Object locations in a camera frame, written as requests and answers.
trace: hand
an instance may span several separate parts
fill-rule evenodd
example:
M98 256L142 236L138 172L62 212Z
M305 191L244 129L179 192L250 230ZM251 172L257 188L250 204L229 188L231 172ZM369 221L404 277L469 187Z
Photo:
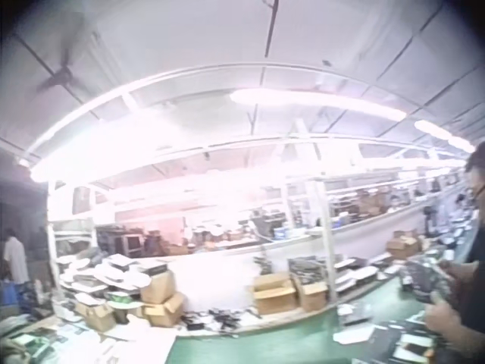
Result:
M438 266L444 270L445 273L456 279L459 284L468 284L473 279L475 270L478 267L478 262L455 264L447 260L442 260L438 263Z
M428 305L424 313L424 323L427 328L442 334L453 323L459 323L457 312L445 300L437 295L433 295L432 300L435 304Z

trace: cardboard box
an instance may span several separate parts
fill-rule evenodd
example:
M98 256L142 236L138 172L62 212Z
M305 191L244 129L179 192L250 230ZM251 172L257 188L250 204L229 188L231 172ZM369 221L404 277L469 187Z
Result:
M297 276L293 278L300 306L305 312L319 311L327 305L328 287L325 282L303 285Z
M146 305L145 316L152 326L172 328L183 314L184 301L185 296L177 292L161 305Z
M260 315L290 311L298 307L296 289L288 273L256 277L251 291Z
M413 237L394 237L389 240L386 250L394 259L406 260L421 251L418 240Z
M154 305L161 304L175 294L174 273L166 271L160 275L154 275L152 282L140 290L142 301Z
M394 231L393 237L413 237L417 239L418 231L416 229L410 230L410 231L397 230L397 231Z
M81 302L77 302L76 311L84 318L86 325L96 331L105 332L116 326L113 309L107 303L97 306L87 306Z

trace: ceiling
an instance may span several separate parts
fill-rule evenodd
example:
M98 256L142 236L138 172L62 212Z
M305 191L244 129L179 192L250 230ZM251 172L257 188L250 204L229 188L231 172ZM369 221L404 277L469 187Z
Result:
M49 70L59 68L62 35L70 30L74 11L85 15L88 26L77 42L71 70L89 92L56 86L36 95ZM263 61L321 72L227 67L162 81L132 95L141 106L159 110L191 143L285 135L296 118L312 133L428 146L447 147L416 130L415 120L432 121L475 144L485 137L483 49L440 0L50 1L26 17L5 46L0 147L15 155L69 111L116 86L186 67ZM401 109L409 118L393 123L335 108L254 107L229 99L231 90L259 86L362 98ZM40 146L32 159L47 156L82 130L129 112L120 99L98 107ZM368 153L376 156L381 150ZM274 153L268 147L231 150L209 160L200 155L142 169L149 171L146 176L155 173L153 178L175 177L201 169L247 167ZM285 153L289 158L294 154ZM112 179L103 182L118 185Z

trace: white shirt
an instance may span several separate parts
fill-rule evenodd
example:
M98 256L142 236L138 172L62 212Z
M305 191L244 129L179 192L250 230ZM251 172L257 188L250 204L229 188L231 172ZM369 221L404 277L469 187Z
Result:
M23 284L29 281L25 249L16 237L11 237L5 243L3 259L10 265L10 271L15 284Z

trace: ceiling fan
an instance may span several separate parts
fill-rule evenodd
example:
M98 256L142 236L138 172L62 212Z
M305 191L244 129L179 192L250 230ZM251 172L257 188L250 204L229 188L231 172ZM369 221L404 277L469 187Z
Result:
M93 96L92 90L78 77L74 76L70 69L74 61L74 49L87 34L86 18L80 12L70 13L69 18L70 29L65 32L65 36L61 41L61 62L59 69L57 71L51 70L38 55L34 55L37 61L51 74L47 80L36 87L37 94L44 93L55 86L64 86L78 89L87 96Z

